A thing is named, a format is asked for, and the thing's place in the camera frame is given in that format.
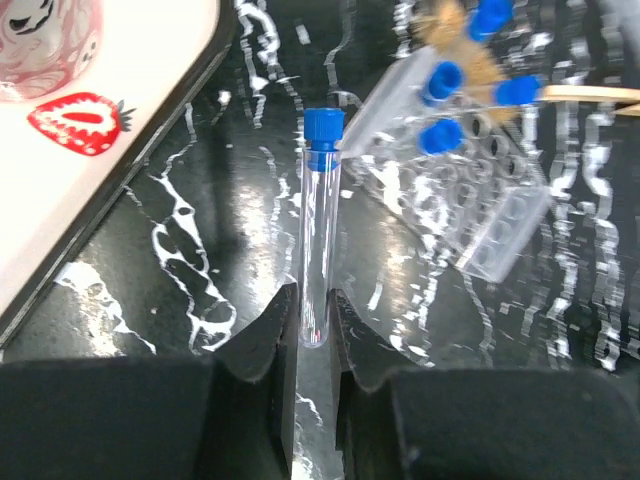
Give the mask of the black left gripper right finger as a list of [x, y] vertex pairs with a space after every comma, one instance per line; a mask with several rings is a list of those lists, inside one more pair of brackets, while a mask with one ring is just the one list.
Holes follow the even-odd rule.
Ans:
[[349, 479], [635, 479], [639, 410], [591, 370], [411, 362], [329, 295], [335, 445]]

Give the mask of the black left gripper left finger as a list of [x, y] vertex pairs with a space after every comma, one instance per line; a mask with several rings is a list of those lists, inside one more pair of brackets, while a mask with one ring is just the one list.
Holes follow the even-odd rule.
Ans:
[[1, 368], [5, 479], [287, 479], [298, 290], [202, 356]]

